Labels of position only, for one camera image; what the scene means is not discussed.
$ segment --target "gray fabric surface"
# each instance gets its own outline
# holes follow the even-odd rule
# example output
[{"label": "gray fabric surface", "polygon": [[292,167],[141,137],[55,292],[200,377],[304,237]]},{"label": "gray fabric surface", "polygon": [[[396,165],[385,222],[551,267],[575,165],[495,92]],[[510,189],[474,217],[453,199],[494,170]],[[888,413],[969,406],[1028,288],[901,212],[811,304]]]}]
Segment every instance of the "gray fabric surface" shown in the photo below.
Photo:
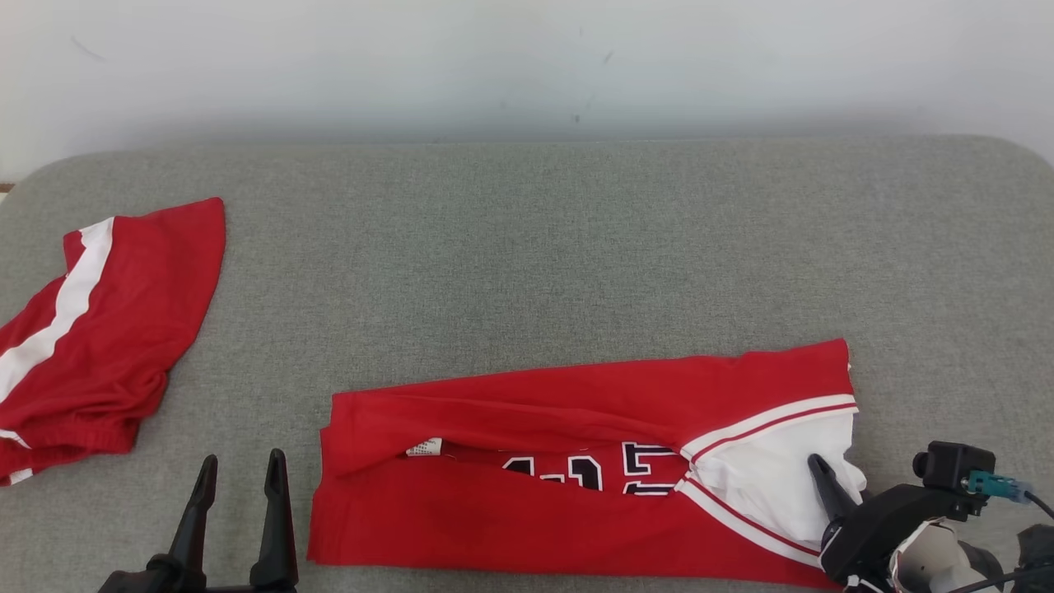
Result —
[{"label": "gray fabric surface", "polygon": [[[882,490],[932,439],[1054,498],[1054,172],[978,137],[213,147],[44,167],[0,204],[0,320],[63,233],[211,195],[223,272],[129,456],[0,491],[0,590],[95,591],[167,549],[219,456],[206,569],[245,580],[268,452],[302,558],[334,392],[845,337],[854,460]],[[1034,508],[962,530],[1012,566]],[[776,591],[656,578],[300,566],[301,591]]]}]

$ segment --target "cable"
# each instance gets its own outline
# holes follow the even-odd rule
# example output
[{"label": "cable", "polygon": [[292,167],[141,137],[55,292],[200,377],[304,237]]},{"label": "cable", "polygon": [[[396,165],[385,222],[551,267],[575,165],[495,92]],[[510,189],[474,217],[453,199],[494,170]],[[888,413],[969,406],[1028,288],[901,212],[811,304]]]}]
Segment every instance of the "cable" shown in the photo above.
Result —
[{"label": "cable", "polygon": [[974,582],[973,585],[967,585],[965,587],[960,587],[958,589],[953,589],[948,593],[974,593],[974,591],[980,591],[993,585],[1002,585],[1008,580],[1017,580],[1019,578],[1038,576],[1040,574],[1047,574],[1054,572],[1054,565],[1047,565],[1045,567],[1036,567],[1034,569],[1026,569],[1023,571],[1014,571],[1012,573],[1007,573],[1002,576],[997,576],[995,578],[990,578],[988,580],[980,580]]},{"label": "cable", "polygon": [[1024,498],[1028,498],[1029,500],[1035,502],[1036,507],[1042,509],[1043,513],[1047,513],[1047,516],[1054,519],[1054,509],[1051,509],[1046,502],[1040,500],[1038,496],[1032,494],[1029,491],[1024,491]]}]

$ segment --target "clothing tag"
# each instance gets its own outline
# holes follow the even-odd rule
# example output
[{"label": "clothing tag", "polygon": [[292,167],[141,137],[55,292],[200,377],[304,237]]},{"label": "clothing tag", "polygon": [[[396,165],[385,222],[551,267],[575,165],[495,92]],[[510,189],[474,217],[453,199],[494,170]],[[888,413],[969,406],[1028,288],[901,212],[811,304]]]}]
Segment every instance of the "clothing tag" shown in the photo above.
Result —
[{"label": "clothing tag", "polygon": [[421,457],[424,455],[440,455],[443,450],[443,439],[432,437],[419,446],[406,450],[407,457]]}]

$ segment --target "white trim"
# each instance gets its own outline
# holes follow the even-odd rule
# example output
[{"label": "white trim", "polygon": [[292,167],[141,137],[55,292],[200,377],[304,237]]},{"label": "white trim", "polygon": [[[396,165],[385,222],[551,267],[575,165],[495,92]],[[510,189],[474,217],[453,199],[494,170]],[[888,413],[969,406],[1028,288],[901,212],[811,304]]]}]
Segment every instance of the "white trim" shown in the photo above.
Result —
[{"label": "white trim", "polygon": [[25,441],[22,440],[22,437],[18,436],[18,433],[14,431],[4,431],[0,429],[0,439],[11,439],[17,442],[18,444],[24,447],[25,449],[30,449],[30,446],[25,444]]},{"label": "white trim", "polygon": [[33,476],[33,470],[19,470],[18,472],[12,472],[12,474],[7,476],[7,479],[11,480],[11,485],[8,486],[15,486],[31,476]]},{"label": "white trim", "polygon": [[820,420],[822,418],[831,418],[832,416],[844,416],[846,414],[857,414],[859,412],[860,412],[860,409],[858,409],[856,407],[854,407],[854,408],[840,408],[838,410],[825,410],[823,412],[816,412],[816,413],[813,413],[813,414],[802,414],[801,416],[797,416],[795,418],[792,418],[789,420],[784,420],[782,422],[776,421],[776,422],[773,422],[772,426],[765,427],[764,429],[762,429],[762,430],[760,430],[760,431],[758,431],[756,433],[750,433],[748,436],[741,437],[741,438],[731,438],[731,439],[729,439],[729,440],[727,440],[727,441],[719,444],[718,447],[716,447],[716,448],[707,451],[706,454],[701,455],[699,457],[699,459],[697,459],[692,466],[698,464],[703,458],[707,458],[707,457],[710,457],[711,455],[717,455],[717,454],[721,453],[722,451],[728,449],[729,447],[734,447],[734,446],[737,446],[737,444],[743,444],[743,443],[746,443],[746,442],[750,442],[752,440],[764,437],[765,435],[768,435],[769,433],[775,433],[777,431],[780,431],[782,429],[786,429],[786,428],[789,428],[789,427],[794,427],[794,426],[799,424],[801,422],[808,422],[808,421],[813,421],[813,420]]},{"label": "white trim", "polygon": [[685,496],[690,498],[696,505],[700,506],[703,511],[717,519],[721,525],[747,540],[757,543],[765,550],[809,567],[820,566],[819,559],[815,555],[803,552],[785,541],[777,539],[743,520],[741,517],[729,513],[727,509],[714,501],[714,499],[703,493],[699,487],[690,480],[681,480],[674,490],[684,493]]},{"label": "white trim", "polygon": [[[768,424],[770,422],[776,422],[781,418],[785,418],[787,416],[794,416],[796,414],[802,414],[811,410],[821,410],[824,408],[831,408],[835,406],[845,406],[852,403],[856,403],[856,399],[851,395],[842,394],[837,396],[821,396],[818,398],[811,398],[807,400],[799,400],[778,408],[774,408],[772,410],[762,412],[761,414],[752,416],[746,420],[742,420],[729,427],[725,427],[724,429],[718,429],[717,431],[711,431],[701,437],[692,439],[690,442],[688,442],[681,449],[681,455],[687,458],[689,461],[691,461],[696,457],[696,455],[699,454],[699,452],[704,451],[709,447],[713,447],[715,443],[719,441],[723,441],[725,439],[734,439],[744,433],[749,433],[750,431],[756,431],[759,428],[764,427],[765,424]],[[859,410],[857,410],[854,407],[854,408],[846,408],[843,410],[833,410],[816,415],[803,416],[802,418],[814,420],[816,418],[823,418],[825,416],[832,416],[835,414],[847,414],[847,413],[855,414],[857,412],[859,412]],[[787,423],[778,424],[778,427],[780,428],[786,426]],[[764,431],[759,431],[757,434],[763,435],[766,432],[768,432],[768,429],[765,429]],[[724,446],[718,447],[711,452],[707,452],[707,454],[720,451],[723,447]]]},{"label": "white trim", "polygon": [[81,229],[80,241],[84,245],[84,252],[59,286],[55,299],[55,319],[47,328],[0,355],[0,403],[7,399],[34,368],[55,354],[55,343],[70,333],[77,319],[87,313],[89,296],[99,283],[102,268],[110,256],[113,232],[112,217]]}]

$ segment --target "folded jersey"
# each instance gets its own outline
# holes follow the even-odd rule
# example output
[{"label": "folded jersey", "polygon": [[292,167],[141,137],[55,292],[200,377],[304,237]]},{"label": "folded jersey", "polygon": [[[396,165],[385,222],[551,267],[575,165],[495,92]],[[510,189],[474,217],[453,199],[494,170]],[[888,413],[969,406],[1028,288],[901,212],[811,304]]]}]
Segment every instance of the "folded jersey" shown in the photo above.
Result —
[{"label": "folded jersey", "polygon": [[308,557],[831,586],[806,459],[861,490],[856,412],[841,340],[337,394]]}]

